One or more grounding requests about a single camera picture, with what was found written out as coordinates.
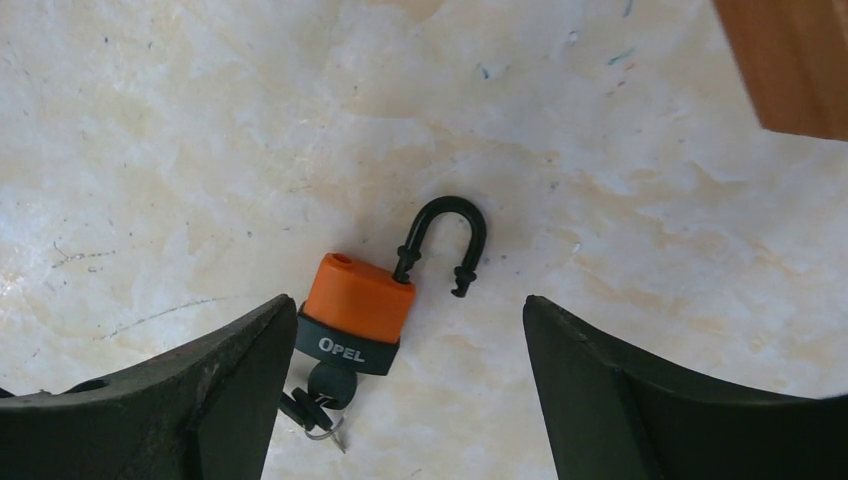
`padlock body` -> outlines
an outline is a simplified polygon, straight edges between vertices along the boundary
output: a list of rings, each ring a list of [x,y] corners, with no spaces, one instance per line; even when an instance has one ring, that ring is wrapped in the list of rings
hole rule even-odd
[[[296,347],[342,369],[386,375],[414,300],[415,286],[389,271],[328,254],[301,306]]]
[[[303,313],[350,335],[396,344],[415,300],[415,286],[388,270],[339,253],[324,256]]]

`padlock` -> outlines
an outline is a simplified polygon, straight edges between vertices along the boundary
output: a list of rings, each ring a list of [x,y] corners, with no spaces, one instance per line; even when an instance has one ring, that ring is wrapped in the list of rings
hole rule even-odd
[[[341,253],[324,256],[299,312],[297,349],[343,370],[388,374],[415,301],[408,272],[421,258],[430,223],[447,212],[459,213],[471,226],[468,250],[454,269],[457,288],[452,293],[464,297],[477,278],[474,270],[483,255],[486,222],[464,198],[437,198],[415,218],[406,243],[398,248],[400,260],[394,273]]]

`beige tabletop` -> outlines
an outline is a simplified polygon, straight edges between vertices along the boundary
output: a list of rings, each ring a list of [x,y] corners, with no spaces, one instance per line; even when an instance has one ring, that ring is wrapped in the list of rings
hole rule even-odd
[[[761,130],[705,0],[0,2],[0,386],[61,392],[386,268],[437,222],[347,455],[266,479],[554,478],[528,294],[767,390],[848,390],[848,145]],[[313,364],[296,354],[289,388]]]

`padlock shackle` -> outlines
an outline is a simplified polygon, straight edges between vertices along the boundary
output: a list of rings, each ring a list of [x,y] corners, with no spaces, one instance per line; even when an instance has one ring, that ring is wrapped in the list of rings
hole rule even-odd
[[[462,264],[454,269],[456,289],[451,290],[457,297],[464,297],[468,286],[477,279],[474,270],[483,256],[486,245],[486,219],[483,213],[470,201],[455,196],[439,197],[424,206],[409,229],[406,243],[398,248],[398,264],[392,278],[398,283],[409,283],[409,271],[421,258],[421,244],[427,234],[427,229],[436,217],[443,213],[458,213],[468,220],[471,226],[471,241],[462,259]]]

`blue speck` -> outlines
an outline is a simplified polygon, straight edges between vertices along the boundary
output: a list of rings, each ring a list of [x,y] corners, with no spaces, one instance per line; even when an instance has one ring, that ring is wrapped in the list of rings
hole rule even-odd
[[[610,58],[610,60],[607,62],[607,65],[609,65],[609,66],[613,66],[613,65],[615,65],[616,63],[620,62],[621,60],[624,60],[625,58],[629,57],[630,55],[633,55],[633,52],[635,52],[635,51],[636,51],[636,47],[633,47],[633,48],[631,48],[630,50],[628,50],[628,51],[626,51],[626,52],[622,53],[621,55],[619,55],[619,56],[617,56],[617,57],[612,57],[612,58]]]

